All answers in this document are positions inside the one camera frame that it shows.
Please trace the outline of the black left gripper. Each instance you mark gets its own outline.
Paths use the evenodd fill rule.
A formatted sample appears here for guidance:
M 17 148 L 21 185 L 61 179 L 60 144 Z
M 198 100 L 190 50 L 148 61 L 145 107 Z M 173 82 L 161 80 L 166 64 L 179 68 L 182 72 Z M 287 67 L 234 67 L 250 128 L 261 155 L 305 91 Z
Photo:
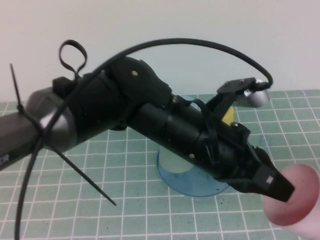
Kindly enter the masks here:
M 294 185 L 272 163 L 262 148 L 249 142 L 250 130 L 240 123 L 215 122 L 215 138 L 201 132 L 194 151 L 194 163 L 215 180 L 227 183 L 241 193 L 255 193 L 287 202 Z

